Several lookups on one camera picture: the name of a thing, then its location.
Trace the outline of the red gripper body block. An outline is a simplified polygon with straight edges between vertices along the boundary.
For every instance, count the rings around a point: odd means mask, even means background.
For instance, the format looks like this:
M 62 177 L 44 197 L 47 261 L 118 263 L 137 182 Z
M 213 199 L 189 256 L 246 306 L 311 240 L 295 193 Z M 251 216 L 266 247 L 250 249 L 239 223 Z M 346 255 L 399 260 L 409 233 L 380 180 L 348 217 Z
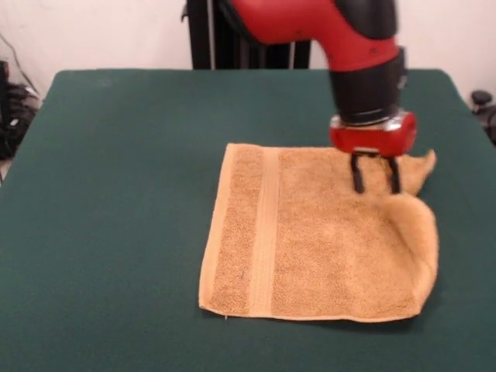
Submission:
M 329 124 L 329 135 L 334 147 L 344 153 L 399 157 L 413 147 L 416 124 L 415 115 L 405 111 L 370 126 L 351 126 L 334 115 Z

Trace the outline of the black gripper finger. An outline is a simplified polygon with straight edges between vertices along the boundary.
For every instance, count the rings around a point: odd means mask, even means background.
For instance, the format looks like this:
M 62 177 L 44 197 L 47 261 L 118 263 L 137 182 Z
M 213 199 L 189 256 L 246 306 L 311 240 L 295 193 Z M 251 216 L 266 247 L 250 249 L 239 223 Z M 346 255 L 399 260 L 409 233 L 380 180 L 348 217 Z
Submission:
M 363 178 L 361 174 L 361 170 L 358 164 L 358 160 L 360 159 L 360 154 L 352 153 L 350 156 L 350 169 L 353 179 L 353 188 L 356 193 L 364 193 L 365 187 L 363 184 Z
M 399 194 L 401 192 L 401 181 L 399 176 L 398 163 L 394 157 L 388 157 L 387 164 L 390 169 L 389 181 L 391 186 L 391 193 L 394 195 Z

